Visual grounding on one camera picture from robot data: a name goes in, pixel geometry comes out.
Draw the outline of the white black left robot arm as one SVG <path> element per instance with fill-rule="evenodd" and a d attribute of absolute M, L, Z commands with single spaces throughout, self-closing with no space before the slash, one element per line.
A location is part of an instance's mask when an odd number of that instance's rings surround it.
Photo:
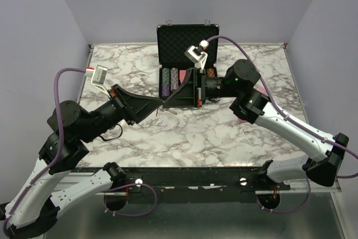
<path fill-rule="evenodd" d="M 1 204 L 3 231 L 8 238 L 34 238 L 51 229 L 58 218 L 81 199 L 102 191 L 119 191 L 126 174 L 109 162 L 89 179 L 63 191 L 54 189 L 89 152 L 86 144 L 113 129 L 122 120 L 138 124 L 163 105 L 157 97 L 141 96 L 114 85 L 109 100 L 93 111 L 75 101 L 58 103 L 48 125 L 53 133 L 39 151 L 26 183 L 9 203 Z"/>

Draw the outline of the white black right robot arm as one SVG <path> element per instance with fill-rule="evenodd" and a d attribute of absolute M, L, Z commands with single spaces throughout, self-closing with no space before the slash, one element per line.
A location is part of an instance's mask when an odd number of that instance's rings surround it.
<path fill-rule="evenodd" d="M 237 60 L 224 77 L 206 77 L 199 69 L 190 68 L 163 106 L 199 108 L 208 99 L 233 98 L 229 108 L 237 118 L 274 132 L 304 152 L 301 157 L 265 162 L 257 176 L 261 188 L 268 190 L 283 181 L 306 178 L 331 187 L 349 138 L 342 133 L 332 135 L 320 131 L 275 105 L 265 93 L 255 89 L 260 78 L 247 59 Z"/>

